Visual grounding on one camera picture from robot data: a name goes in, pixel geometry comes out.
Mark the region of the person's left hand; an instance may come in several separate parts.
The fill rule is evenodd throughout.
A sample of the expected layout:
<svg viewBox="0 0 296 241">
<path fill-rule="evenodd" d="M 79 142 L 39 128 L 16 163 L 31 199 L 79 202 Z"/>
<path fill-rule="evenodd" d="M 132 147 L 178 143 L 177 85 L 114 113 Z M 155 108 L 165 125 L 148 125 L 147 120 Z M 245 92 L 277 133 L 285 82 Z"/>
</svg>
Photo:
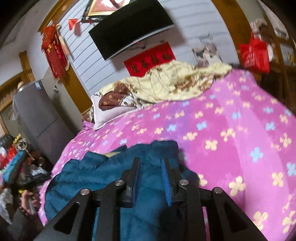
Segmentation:
<svg viewBox="0 0 296 241">
<path fill-rule="evenodd" d="M 27 213 L 34 215 L 41 206 L 39 193 L 24 190 L 21 196 L 21 207 Z"/>
</svg>

